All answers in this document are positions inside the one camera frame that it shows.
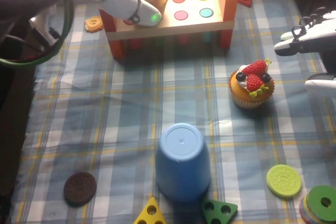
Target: pounding bench toy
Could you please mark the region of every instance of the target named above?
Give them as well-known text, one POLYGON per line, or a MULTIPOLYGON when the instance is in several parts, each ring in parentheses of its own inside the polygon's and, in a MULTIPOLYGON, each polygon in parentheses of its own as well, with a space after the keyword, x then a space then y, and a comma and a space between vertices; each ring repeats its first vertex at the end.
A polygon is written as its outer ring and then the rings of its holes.
POLYGON ((130 25, 100 9, 106 36, 114 59, 125 57, 124 42, 141 48, 141 39, 178 35, 183 42, 187 34, 220 31, 220 46, 229 48, 238 0, 167 0, 161 22, 155 27, 130 25))

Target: plaid tablecloth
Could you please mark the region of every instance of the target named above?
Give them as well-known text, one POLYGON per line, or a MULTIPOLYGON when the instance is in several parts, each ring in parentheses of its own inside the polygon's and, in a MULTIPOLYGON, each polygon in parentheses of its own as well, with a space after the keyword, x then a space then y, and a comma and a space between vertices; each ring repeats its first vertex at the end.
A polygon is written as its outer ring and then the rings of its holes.
POLYGON ((310 75, 325 71, 322 63, 317 54, 279 57, 273 49, 299 21, 293 0, 238 5, 229 51, 215 40, 179 46, 167 37, 163 47, 145 41, 124 65, 111 57, 104 31, 84 31, 94 15, 96 6, 79 6, 61 52, 38 68, 13 223, 130 224, 152 196, 167 223, 204 223, 197 204, 168 202, 155 185, 156 142, 179 122, 204 134, 208 196, 238 205, 234 223, 303 223, 298 202, 307 191, 336 186, 336 104, 304 88, 310 75), (228 78, 265 58, 273 62, 275 92, 260 109, 242 110, 228 78), (266 174, 276 164, 300 173, 297 197, 280 199, 268 189, 266 174), (84 207, 69 208, 63 186, 78 171, 94 175, 97 193, 84 207))

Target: cupcake with berries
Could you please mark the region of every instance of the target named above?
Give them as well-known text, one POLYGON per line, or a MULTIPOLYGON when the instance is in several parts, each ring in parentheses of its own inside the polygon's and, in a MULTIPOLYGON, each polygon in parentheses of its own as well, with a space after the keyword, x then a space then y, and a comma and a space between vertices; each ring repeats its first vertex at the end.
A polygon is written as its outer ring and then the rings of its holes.
POLYGON ((233 101, 244 109, 254 109, 266 102, 274 92, 274 81, 267 73, 271 62, 257 60, 232 73, 229 87, 233 101))

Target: dark brown cookie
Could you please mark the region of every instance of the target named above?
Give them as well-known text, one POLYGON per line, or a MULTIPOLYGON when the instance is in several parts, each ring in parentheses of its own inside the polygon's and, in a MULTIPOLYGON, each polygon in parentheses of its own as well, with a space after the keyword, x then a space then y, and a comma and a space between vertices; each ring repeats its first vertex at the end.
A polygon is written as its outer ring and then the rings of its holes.
POLYGON ((93 198, 96 190, 97 183, 92 174, 79 172, 65 182, 64 197, 70 206, 81 207, 93 198))

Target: strawberry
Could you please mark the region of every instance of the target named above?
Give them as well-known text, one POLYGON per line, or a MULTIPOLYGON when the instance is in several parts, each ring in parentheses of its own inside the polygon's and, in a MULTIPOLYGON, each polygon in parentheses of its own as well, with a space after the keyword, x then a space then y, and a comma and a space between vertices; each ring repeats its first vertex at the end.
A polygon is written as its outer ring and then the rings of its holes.
POLYGON ((253 73, 247 76, 246 88, 252 98, 263 94, 263 91, 268 89, 268 87, 265 87, 262 79, 253 73))
POLYGON ((246 75, 251 73, 261 77, 266 71, 269 64, 272 62, 268 59, 266 60, 257 60, 254 63, 248 65, 246 68, 242 70, 242 72, 246 75))

